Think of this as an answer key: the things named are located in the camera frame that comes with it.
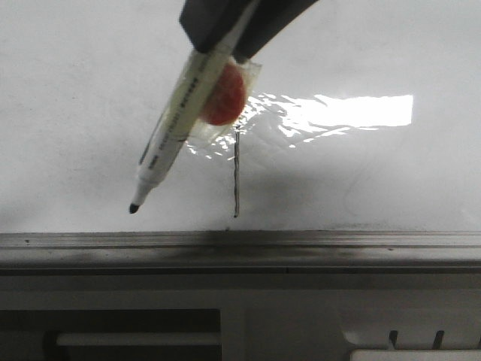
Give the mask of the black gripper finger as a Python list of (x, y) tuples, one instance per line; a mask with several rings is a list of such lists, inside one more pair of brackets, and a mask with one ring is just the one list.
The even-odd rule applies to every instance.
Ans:
[(199, 53), (210, 52), (238, 24), (254, 1), (187, 0), (180, 25)]
[(315, 3), (316, 0), (260, 1), (234, 49), (234, 59), (238, 63), (250, 60), (272, 38)]

